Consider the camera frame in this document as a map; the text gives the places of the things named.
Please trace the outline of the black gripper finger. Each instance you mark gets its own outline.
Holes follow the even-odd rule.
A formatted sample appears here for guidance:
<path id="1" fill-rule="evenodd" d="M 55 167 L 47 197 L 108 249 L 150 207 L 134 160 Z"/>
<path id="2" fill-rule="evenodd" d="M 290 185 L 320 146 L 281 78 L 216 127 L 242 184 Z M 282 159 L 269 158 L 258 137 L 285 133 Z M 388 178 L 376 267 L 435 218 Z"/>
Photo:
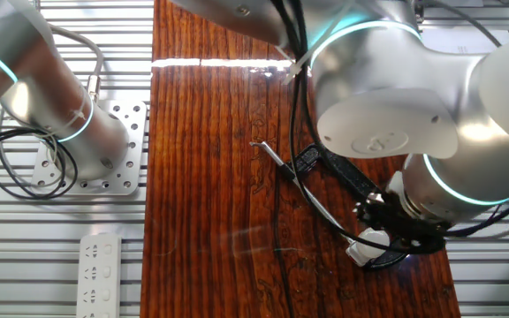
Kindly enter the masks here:
<path id="1" fill-rule="evenodd" d="M 381 193 L 371 192 L 363 201 L 358 201 L 353 212 L 357 219 L 363 223 L 377 223 L 378 211 L 385 206 L 385 201 Z"/>
<path id="2" fill-rule="evenodd" d="M 410 254 L 413 252 L 412 240 L 414 235 L 409 231 L 390 231 L 391 246 L 401 249 L 403 253 Z"/>

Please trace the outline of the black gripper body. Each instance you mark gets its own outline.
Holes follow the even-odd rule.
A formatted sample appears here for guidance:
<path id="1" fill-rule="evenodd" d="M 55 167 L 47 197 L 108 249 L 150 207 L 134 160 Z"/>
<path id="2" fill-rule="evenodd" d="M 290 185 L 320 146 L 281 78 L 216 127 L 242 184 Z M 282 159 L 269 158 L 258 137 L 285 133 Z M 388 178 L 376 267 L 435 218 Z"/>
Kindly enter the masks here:
<path id="1" fill-rule="evenodd" d="M 380 205 L 381 223 L 385 228 L 401 236 L 416 237 L 418 231 L 411 218 L 401 214 L 401 210 L 390 203 Z"/>

